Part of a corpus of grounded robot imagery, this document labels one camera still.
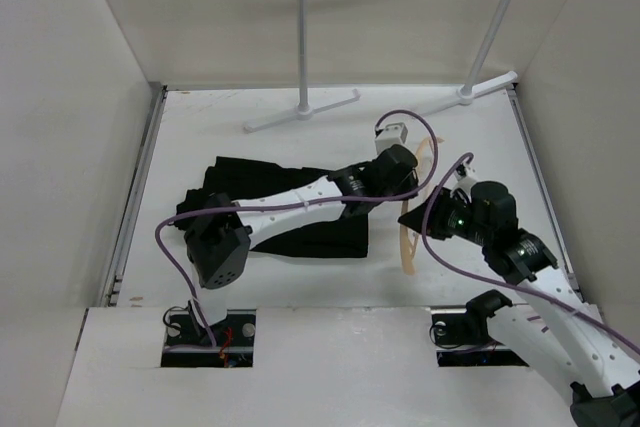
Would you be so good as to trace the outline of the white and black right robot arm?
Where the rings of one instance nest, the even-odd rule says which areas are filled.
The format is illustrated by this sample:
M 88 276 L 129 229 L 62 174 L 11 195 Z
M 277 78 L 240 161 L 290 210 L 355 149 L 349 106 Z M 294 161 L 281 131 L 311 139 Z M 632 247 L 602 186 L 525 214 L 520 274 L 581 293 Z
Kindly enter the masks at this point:
M 494 340 L 513 351 L 568 403 L 576 425 L 638 425 L 638 362 L 589 314 L 547 246 L 520 227 L 506 186 L 443 188 L 398 221 L 432 239 L 459 237 L 480 246 L 489 268 L 544 324 L 535 326 L 506 295 L 489 290 L 465 305 L 471 340 Z

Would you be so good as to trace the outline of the black trousers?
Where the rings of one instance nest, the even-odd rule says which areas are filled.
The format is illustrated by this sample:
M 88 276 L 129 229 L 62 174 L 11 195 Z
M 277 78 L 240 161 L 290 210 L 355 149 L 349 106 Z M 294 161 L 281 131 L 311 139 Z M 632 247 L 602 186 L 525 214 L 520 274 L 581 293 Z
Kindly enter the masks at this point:
M 176 212 L 203 209 L 213 194 L 231 199 L 255 199 L 299 188 L 328 174 L 314 167 L 288 168 L 276 163 L 234 157 L 216 158 L 204 174 L 203 185 L 186 191 Z M 321 222 L 285 232 L 254 246 L 259 253 L 291 258 L 361 259 L 368 255 L 369 219 L 366 215 Z

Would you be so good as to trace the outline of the beige plastic hanger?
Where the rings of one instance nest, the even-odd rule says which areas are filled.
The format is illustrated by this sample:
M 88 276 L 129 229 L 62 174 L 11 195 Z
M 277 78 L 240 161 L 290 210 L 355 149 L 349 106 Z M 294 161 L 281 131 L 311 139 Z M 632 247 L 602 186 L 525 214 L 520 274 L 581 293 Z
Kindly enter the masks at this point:
M 431 138 L 424 138 L 418 145 L 414 154 L 418 161 L 416 172 L 419 181 L 427 176 L 433 164 L 434 146 L 440 145 L 443 142 L 444 140 L 437 136 L 436 141 L 433 141 Z M 417 253 L 418 241 L 419 235 L 417 233 L 411 233 L 410 230 L 403 225 L 399 227 L 401 266 L 403 273 L 407 276 L 416 274 L 414 258 Z

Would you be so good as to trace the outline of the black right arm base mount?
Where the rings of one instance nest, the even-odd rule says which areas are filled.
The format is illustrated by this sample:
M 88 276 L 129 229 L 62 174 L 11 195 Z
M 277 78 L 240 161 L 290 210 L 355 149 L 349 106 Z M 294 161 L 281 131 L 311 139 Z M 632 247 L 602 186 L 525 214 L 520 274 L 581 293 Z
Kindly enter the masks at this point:
M 431 310 L 429 338 L 439 367 L 527 367 L 516 353 L 492 339 L 465 308 Z

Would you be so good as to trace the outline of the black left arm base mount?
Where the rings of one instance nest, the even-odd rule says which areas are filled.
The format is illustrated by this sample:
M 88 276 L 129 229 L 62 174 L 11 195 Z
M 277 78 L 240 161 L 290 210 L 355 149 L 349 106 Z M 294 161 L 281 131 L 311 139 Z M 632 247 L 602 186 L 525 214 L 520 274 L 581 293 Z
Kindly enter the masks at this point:
M 231 310 L 210 327 L 211 344 L 205 329 L 191 309 L 172 307 L 163 316 L 163 368 L 251 368 L 254 363 L 256 312 Z

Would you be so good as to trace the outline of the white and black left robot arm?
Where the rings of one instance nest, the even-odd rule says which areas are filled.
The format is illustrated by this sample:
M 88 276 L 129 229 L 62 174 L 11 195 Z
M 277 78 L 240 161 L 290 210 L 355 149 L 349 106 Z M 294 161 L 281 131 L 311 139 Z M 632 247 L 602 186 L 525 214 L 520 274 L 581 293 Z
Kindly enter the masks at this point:
M 196 216 L 184 233 L 192 266 L 192 336 L 206 346 L 221 340 L 227 307 L 214 292 L 239 280 L 252 249 L 302 230 L 332 231 L 365 220 L 390 197 L 412 198 L 419 184 L 417 167 L 410 150 L 392 145 L 371 161 L 269 196 L 233 200 L 225 193 L 210 195 L 204 203 L 208 212 Z

